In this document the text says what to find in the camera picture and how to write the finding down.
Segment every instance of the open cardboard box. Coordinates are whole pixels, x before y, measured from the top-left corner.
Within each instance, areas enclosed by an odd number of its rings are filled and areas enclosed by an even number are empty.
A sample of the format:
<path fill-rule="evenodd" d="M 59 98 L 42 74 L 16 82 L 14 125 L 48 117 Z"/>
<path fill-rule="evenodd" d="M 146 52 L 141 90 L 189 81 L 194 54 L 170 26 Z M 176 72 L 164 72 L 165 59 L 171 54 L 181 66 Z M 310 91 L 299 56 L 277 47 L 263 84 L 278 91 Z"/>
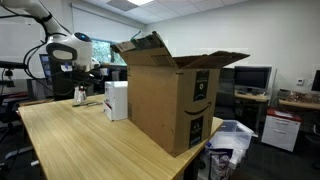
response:
<path fill-rule="evenodd" d="M 172 57 L 156 32 L 112 48 L 128 65 L 128 118 L 172 156 L 209 137 L 219 69 L 249 56 Z"/>

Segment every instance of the window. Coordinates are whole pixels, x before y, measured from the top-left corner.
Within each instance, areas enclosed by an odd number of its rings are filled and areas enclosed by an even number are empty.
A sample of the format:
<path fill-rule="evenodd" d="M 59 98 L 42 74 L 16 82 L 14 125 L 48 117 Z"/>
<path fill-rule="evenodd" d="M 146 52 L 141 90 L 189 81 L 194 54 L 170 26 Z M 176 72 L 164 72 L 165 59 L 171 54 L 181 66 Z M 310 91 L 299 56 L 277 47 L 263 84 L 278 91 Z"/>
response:
<path fill-rule="evenodd" d="M 91 38 L 92 40 L 92 56 L 100 63 L 114 63 L 119 65 L 126 65 L 124 60 L 118 53 L 115 53 L 110 45 L 114 44 L 111 41 L 99 40 Z"/>

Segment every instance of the desk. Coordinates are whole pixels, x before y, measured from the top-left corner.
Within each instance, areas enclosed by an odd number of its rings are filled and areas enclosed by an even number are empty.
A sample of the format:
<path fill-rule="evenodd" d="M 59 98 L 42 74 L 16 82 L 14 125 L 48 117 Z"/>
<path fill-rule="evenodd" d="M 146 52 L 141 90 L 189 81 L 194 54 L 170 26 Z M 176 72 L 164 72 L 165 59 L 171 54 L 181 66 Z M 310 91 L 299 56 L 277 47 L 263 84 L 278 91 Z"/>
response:
<path fill-rule="evenodd" d="M 88 101 L 102 99 L 98 95 Z M 206 143 L 173 158 L 129 120 L 110 122 L 102 106 L 71 104 L 19 108 L 47 179 L 173 179 Z M 211 137 L 221 124 L 214 119 Z"/>
<path fill-rule="evenodd" d="M 254 137 L 258 137 L 263 104 L 268 102 L 267 96 L 252 95 L 252 94 L 240 94 L 238 92 L 235 92 L 234 96 L 239 99 L 252 100 L 252 101 L 256 101 L 259 103 L 258 113 L 257 113 L 257 117 L 256 117 L 256 124 L 255 124 L 255 129 L 254 129 L 254 135 L 253 135 Z"/>
<path fill-rule="evenodd" d="M 279 104 L 286 105 L 286 106 L 305 108 L 305 109 L 320 110 L 320 104 L 314 104 L 314 103 L 290 102 L 290 101 L 286 101 L 286 100 L 279 100 Z"/>

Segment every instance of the ceiling light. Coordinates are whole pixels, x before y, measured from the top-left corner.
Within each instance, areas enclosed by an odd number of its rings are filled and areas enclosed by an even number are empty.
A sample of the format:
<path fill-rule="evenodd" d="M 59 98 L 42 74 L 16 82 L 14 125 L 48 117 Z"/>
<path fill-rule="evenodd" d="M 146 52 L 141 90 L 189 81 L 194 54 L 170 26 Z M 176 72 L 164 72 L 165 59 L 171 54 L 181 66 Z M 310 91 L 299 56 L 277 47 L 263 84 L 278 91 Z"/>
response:
<path fill-rule="evenodd" d="M 133 4 L 136 4 L 138 6 L 141 6 L 143 4 L 146 4 L 146 3 L 149 3 L 153 0 L 128 0 L 129 2 L 133 3 Z"/>

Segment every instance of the ceiling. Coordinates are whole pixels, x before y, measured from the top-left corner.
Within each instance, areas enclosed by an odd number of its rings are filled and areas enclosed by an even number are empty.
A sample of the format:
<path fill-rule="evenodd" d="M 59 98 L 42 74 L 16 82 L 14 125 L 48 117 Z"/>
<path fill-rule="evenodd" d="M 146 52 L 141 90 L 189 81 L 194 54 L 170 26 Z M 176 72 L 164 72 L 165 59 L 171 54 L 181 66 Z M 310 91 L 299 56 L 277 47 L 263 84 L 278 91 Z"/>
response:
<path fill-rule="evenodd" d="M 127 1 L 125 0 L 83 1 L 94 4 L 116 14 L 128 17 L 130 19 L 134 19 L 143 24 L 150 24 L 176 18 L 179 16 L 185 16 L 202 11 L 207 11 L 210 9 L 216 9 L 236 3 L 241 3 L 248 0 L 154 0 L 150 3 L 144 4 L 128 11 L 123 11 L 109 5 L 112 4 L 111 1 L 119 1 L 120 4 L 124 3 L 123 7 L 128 6 Z"/>

